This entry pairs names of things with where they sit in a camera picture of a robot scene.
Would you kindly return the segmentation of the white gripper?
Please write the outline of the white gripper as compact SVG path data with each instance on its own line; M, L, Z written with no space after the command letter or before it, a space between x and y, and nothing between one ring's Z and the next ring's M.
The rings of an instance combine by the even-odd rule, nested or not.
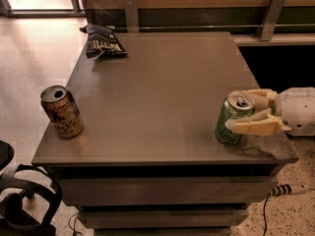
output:
M224 124L234 134L272 136L286 132L296 137L315 136L315 88L289 88L277 94L269 88L246 91L262 110L249 117L228 119ZM274 114L269 110L274 104Z

